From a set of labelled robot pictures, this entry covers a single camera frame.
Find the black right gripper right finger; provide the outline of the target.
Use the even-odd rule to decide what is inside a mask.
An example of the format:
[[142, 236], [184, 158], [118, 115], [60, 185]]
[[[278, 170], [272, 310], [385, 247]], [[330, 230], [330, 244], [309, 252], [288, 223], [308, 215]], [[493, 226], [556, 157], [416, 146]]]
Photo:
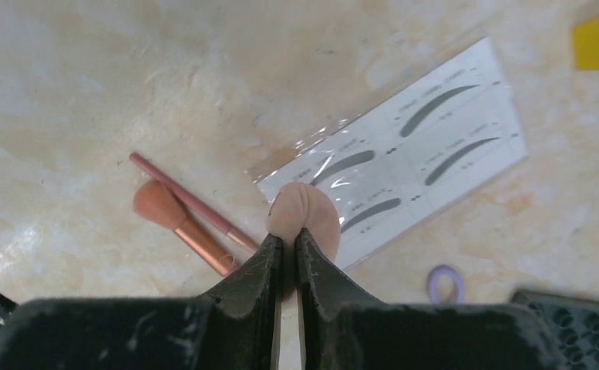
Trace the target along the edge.
[[306, 369], [562, 369], [544, 323], [515, 304], [390, 304], [357, 285], [308, 230], [295, 241]]

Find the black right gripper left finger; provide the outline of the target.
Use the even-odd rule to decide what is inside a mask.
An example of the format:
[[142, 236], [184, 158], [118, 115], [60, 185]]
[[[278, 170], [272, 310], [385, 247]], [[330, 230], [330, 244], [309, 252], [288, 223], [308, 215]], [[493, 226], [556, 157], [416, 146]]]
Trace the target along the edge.
[[22, 304], [0, 330], [0, 369], [276, 369], [282, 257], [267, 236], [195, 297]]

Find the peach powder puff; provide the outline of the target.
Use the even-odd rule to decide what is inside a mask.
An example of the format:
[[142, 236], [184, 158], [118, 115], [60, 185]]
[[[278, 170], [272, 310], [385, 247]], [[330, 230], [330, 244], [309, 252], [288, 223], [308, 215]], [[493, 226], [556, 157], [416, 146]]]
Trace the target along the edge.
[[267, 218], [269, 234], [283, 240], [284, 264], [294, 265], [294, 242], [307, 229], [323, 255], [335, 261], [341, 239], [338, 213], [328, 196], [312, 185], [293, 182], [275, 197]]

